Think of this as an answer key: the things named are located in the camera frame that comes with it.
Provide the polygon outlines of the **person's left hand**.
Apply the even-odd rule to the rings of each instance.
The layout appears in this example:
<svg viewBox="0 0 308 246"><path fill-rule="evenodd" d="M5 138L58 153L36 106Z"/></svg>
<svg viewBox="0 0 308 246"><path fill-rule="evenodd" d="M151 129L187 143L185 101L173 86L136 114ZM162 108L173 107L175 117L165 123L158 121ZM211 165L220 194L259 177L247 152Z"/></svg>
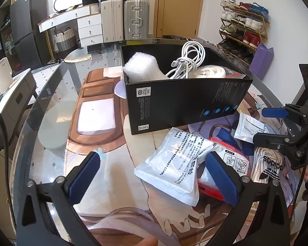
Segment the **person's left hand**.
<svg viewBox="0 0 308 246"><path fill-rule="evenodd" d="M134 246L158 246L158 239L154 236L147 237L141 240L139 243L135 244Z"/></svg>

